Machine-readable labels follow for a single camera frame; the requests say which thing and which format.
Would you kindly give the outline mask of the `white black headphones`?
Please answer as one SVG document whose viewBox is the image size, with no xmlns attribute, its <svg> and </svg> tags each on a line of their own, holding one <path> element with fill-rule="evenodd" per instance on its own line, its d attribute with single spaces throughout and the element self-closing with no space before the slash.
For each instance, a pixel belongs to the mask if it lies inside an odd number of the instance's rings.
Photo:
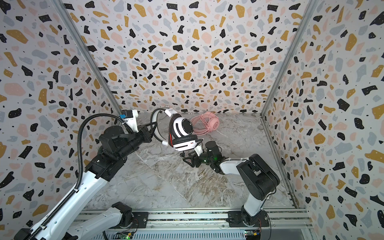
<svg viewBox="0 0 384 240">
<path fill-rule="evenodd" d="M 163 112 L 170 117 L 168 135 L 163 137 L 158 130 L 158 115 Z M 165 146 L 170 146 L 178 152 L 193 150 L 203 140 L 194 134 L 191 121 L 182 117 L 172 108 L 158 108 L 151 114 L 151 123 L 155 123 L 154 137 Z"/>
</svg>

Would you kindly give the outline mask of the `pink headphones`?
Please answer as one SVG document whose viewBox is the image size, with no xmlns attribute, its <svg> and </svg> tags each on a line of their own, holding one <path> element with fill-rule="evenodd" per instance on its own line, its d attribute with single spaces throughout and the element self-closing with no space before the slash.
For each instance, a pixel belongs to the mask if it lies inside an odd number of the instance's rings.
<svg viewBox="0 0 384 240">
<path fill-rule="evenodd" d="M 191 123 L 194 127 L 194 134 L 203 136 L 216 131 L 220 125 L 220 120 L 215 114 L 206 112 L 202 115 L 193 117 Z"/>
</svg>

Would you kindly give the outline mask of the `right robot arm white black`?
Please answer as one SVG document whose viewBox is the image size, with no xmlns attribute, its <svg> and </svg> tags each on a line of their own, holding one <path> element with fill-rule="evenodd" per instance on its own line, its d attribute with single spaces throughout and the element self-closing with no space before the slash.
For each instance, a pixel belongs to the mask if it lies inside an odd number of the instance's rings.
<svg viewBox="0 0 384 240">
<path fill-rule="evenodd" d="M 238 175 L 242 178 L 249 195 L 240 211 L 228 213 L 230 227 L 261 227 L 269 224 L 269 218 L 263 206 L 267 198 L 275 194 L 280 178 L 258 154 L 247 159 L 229 159 L 222 155 L 222 148 L 215 141 L 206 143 L 205 148 L 199 144 L 190 153 L 182 152 L 183 162 L 193 168 L 205 164 L 221 175 Z"/>
</svg>

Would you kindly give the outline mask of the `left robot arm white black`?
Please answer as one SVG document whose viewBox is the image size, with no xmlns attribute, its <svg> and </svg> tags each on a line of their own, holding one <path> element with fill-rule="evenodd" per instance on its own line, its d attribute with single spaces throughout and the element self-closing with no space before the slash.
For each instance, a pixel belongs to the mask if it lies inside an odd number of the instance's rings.
<svg viewBox="0 0 384 240">
<path fill-rule="evenodd" d="M 143 125 L 137 133 L 125 134 L 120 126 L 100 136 L 102 150 L 79 174 L 78 182 L 63 200 L 30 229 L 21 229 L 16 240 L 89 240 L 109 228 L 138 227 L 132 208 L 117 202 L 105 212 L 74 226 L 73 222 L 91 198 L 124 166 L 128 155 L 143 143 L 150 143 L 154 128 Z"/>
</svg>

